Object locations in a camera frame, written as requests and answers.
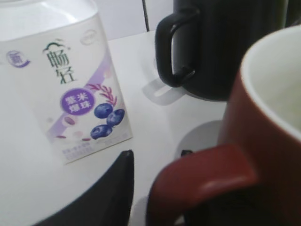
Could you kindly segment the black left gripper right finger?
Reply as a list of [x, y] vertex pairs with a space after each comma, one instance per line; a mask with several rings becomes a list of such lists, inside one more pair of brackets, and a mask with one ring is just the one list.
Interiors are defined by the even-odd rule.
[[182, 150], [181, 156], [186, 156], [186, 155], [189, 155], [189, 154], [192, 154], [192, 153], [193, 153], [192, 150]]

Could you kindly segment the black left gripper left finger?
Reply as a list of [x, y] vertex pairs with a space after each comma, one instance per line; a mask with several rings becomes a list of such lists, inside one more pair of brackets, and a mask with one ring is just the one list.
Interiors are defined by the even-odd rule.
[[126, 226], [134, 195], [134, 153], [122, 151], [105, 174], [79, 198], [39, 226]]

